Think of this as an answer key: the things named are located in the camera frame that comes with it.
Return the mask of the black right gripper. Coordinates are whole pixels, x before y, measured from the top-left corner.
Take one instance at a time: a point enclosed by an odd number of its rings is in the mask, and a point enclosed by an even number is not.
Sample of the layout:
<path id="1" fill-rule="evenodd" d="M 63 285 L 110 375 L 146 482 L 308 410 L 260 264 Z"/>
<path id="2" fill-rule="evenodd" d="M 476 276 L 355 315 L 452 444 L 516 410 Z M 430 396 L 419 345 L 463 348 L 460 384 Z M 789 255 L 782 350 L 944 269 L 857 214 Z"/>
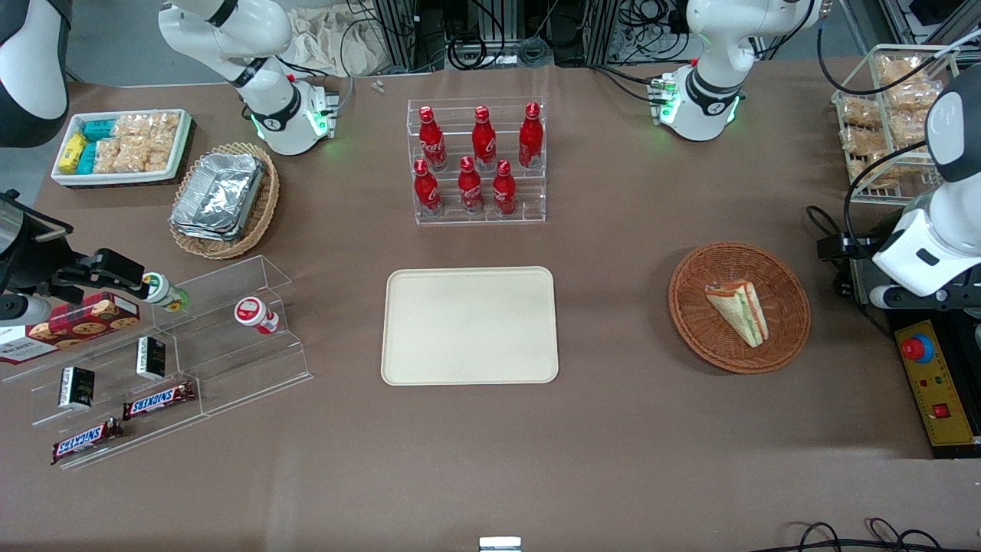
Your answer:
<path id="1" fill-rule="evenodd" d="M 18 192 L 1 195 L 2 290 L 33 294 L 51 281 L 51 296 L 64 303 L 81 304 L 84 288 L 111 288 L 148 292 L 145 267 L 108 248 L 99 248 L 74 267 L 80 254 L 67 236 L 74 227 L 46 216 L 18 201 Z"/>

